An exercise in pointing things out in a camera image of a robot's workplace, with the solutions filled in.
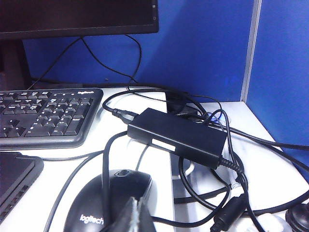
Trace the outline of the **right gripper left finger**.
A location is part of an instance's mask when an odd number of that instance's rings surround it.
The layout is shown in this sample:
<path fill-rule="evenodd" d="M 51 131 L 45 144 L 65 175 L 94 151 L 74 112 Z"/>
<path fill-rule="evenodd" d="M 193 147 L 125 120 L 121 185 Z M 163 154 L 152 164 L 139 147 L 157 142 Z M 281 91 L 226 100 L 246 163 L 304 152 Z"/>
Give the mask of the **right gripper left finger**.
<path fill-rule="evenodd" d="M 105 232 L 128 232 L 133 214 L 134 198 L 130 198 L 123 206 L 113 224 L 104 228 Z"/>

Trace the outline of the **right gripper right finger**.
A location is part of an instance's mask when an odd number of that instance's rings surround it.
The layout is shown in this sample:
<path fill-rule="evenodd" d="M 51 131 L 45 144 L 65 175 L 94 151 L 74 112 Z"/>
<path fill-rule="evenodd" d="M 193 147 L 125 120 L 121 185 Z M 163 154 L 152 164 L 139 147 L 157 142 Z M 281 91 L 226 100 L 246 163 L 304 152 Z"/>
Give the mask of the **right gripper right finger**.
<path fill-rule="evenodd" d="M 146 200 L 141 197 L 137 204 L 137 222 L 135 226 L 136 232 L 154 232 L 155 226 L 149 213 Z"/>

